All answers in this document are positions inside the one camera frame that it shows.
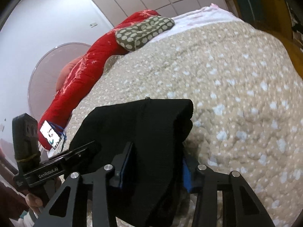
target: red bedding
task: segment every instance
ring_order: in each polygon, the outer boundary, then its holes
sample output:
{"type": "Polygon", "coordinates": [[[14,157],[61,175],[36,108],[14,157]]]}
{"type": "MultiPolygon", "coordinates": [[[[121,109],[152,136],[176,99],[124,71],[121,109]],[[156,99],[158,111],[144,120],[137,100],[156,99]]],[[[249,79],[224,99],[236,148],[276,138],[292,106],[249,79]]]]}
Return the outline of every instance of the red bedding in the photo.
{"type": "MultiPolygon", "coordinates": [[[[94,84],[101,77],[106,60],[112,55],[124,55],[128,53],[128,51],[117,44],[115,31],[141,22],[154,15],[159,14],[153,10],[136,12],[99,38],[72,69],[50,107],[42,115],[38,124],[39,130],[45,120],[65,128],[73,109],[78,106],[80,101],[90,92],[94,84]]],[[[40,131],[39,142],[46,150],[51,149],[51,145],[40,131]]]]}

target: wall socket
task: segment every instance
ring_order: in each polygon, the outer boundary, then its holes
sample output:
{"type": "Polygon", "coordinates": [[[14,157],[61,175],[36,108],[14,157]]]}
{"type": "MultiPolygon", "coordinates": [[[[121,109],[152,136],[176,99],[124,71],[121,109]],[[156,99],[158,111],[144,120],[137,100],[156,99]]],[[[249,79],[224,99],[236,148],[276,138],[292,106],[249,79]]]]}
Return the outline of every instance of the wall socket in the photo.
{"type": "Polygon", "coordinates": [[[98,24],[97,24],[96,22],[94,22],[94,23],[91,23],[91,24],[90,24],[90,27],[93,28],[93,27],[95,27],[95,26],[97,26],[97,25],[98,25],[98,24]]]}

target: white cloth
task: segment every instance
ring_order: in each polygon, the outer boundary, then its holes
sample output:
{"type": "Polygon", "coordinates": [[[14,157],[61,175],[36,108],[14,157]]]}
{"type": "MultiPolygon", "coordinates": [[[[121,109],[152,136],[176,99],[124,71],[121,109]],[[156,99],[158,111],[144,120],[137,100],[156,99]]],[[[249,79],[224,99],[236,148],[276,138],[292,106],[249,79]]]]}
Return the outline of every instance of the white cloth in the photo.
{"type": "Polygon", "coordinates": [[[219,8],[215,4],[211,4],[209,7],[203,7],[195,11],[181,14],[172,19],[175,22],[174,27],[154,37],[152,40],[150,40],[150,43],[157,42],[171,35],[175,35],[180,32],[184,32],[186,30],[205,26],[208,24],[230,21],[242,21],[241,19],[235,17],[232,13],[219,8]]]}
{"type": "Polygon", "coordinates": [[[27,213],[24,218],[18,219],[18,221],[11,219],[11,222],[13,223],[14,227],[33,227],[34,222],[31,219],[31,216],[29,213],[27,213]]]}

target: bed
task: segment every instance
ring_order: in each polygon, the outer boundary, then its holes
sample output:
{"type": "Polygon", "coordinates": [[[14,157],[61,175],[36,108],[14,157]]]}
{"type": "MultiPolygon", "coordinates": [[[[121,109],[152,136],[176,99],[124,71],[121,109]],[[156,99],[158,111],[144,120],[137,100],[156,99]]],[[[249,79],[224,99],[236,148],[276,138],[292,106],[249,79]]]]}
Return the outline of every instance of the bed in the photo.
{"type": "MultiPolygon", "coordinates": [[[[215,171],[239,171],[274,224],[291,226],[303,209],[303,81],[286,49],[215,5],[173,19],[170,31],[105,66],[72,111],[64,149],[95,107],[147,96],[189,98],[194,114],[187,150],[215,171]]],[[[194,203],[193,197],[174,226],[190,226],[194,203]]]]}

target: metal screw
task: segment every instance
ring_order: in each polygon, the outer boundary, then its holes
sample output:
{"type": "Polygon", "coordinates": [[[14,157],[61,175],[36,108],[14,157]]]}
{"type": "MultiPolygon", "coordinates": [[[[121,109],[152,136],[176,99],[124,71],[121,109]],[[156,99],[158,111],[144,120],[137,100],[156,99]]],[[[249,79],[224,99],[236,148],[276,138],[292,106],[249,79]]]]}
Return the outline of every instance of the metal screw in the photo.
{"type": "Polygon", "coordinates": [[[71,178],[75,179],[79,176],[79,173],[78,172],[74,172],[71,174],[71,178]]]}
{"type": "Polygon", "coordinates": [[[206,170],[206,165],[204,165],[204,164],[200,164],[200,165],[198,165],[198,169],[200,170],[200,171],[204,171],[204,170],[206,170]]]}
{"type": "Polygon", "coordinates": [[[232,171],[231,173],[234,177],[239,177],[240,173],[238,171],[232,171]]]}
{"type": "Polygon", "coordinates": [[[104,166],[104,170],[106,170],[106,171],[110,171],[111,169],[113,169],[113,166],[111,164],[104,166]]]}

